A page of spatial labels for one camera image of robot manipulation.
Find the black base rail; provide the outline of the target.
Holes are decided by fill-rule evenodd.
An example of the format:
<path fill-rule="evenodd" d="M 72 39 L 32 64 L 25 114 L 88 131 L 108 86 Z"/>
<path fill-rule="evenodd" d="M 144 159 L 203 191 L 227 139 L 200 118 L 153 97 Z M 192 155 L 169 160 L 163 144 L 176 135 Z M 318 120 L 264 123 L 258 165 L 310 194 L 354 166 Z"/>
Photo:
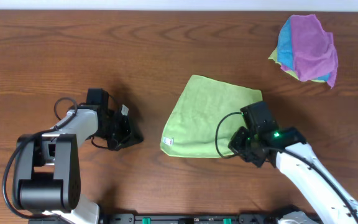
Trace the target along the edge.
<path fill-rule="evenodd" d="M 240 215 L 134 215 L 120 213 L 101 215 L 98 224 L 264 224 L 278 223 L 272 215 L 242 213 Z"/>

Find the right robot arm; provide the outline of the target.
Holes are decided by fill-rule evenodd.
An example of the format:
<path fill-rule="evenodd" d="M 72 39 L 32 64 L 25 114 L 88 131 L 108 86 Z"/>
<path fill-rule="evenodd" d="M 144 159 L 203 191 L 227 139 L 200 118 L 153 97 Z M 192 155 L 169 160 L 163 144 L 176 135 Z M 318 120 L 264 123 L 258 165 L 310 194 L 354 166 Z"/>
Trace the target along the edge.
<path fill-rule="evenodd" d="M 257 167 L 271 163 L 298 188 L 323 223 L 358 223 L 358 201 L 322 165 L 296 128 L 256 134 L 240 127 L 228 148 Z"/>

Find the green cloth under pile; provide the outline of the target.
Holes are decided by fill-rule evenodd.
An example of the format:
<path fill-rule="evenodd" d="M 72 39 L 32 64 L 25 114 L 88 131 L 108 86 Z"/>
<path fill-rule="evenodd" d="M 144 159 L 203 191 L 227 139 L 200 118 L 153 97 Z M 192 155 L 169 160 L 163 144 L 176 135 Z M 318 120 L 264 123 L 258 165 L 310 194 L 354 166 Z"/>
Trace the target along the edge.
<path fill-rule="evenodd" d="M 289 70 L 289 69 L 284 69 L 284 66 L 278 61 L 278 53 L 277 53 L 277 48 L 275 48 L 273 50 L 273 52 L 270 54 L 270 56 L 268 57 L 269 60 L 273 60 L 276 64 L 279 64 L 280 68 L 287 74 L 289 74 L 290 76 L 292 76 L 293 78 L 299 80 L 298 76 L 296 75 L 296 73 L 293 70 Z"/>

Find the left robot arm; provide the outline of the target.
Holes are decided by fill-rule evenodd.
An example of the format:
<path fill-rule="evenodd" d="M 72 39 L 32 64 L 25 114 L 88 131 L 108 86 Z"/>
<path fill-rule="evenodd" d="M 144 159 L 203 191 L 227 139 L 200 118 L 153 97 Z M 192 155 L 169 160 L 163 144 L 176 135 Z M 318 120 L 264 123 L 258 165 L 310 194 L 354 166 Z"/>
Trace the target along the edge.
<path fill-rule="evenodd" d="M 108 223 L 101 207 L 81 192 L 78 151 L 94 138 L 105 140 L 109 151 L 143 141 L 125 105 L 113 111 L 85 103 L 72 106 L 54 127 L 21 136 L 2 180 L 10 211 L 32 223 Z M 14 170 L 11 197 L 8 169 Z"/>

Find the light green microfiber cloth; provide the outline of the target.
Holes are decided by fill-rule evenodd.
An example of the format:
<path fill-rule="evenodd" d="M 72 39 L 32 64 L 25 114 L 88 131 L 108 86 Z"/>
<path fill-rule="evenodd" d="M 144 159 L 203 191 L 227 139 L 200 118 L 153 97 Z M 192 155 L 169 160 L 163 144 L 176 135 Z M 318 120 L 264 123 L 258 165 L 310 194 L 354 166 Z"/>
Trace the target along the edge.
<path fill-rule="evenodd" d="M 232 135 L 245 122 L 240 109 L 262 101 L 262 92 L 192 75 L 162 132 L 168 156 L 219 158 L 232 155 Z"/>

